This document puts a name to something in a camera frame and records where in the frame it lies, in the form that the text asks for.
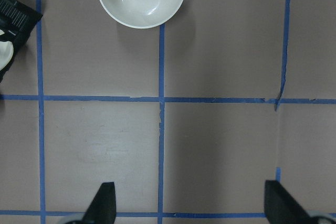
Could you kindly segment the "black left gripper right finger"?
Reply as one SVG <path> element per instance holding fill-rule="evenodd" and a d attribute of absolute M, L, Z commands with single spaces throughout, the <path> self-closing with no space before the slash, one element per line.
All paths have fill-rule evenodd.
<path fill-rule="evenodd" d="M 280 182 L 266 180 L 264 213 L 271 224 L 319 223 L 320 216 L 310 216 Z"/>

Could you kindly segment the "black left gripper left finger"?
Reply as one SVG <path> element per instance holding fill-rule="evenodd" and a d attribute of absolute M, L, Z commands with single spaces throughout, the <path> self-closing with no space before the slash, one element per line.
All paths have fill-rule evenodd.
<path fill-rule="evenodd" d="M 116 216 L 117 206 L 114 182 L 102 183 L 81 222 L 113 224 Z"/>

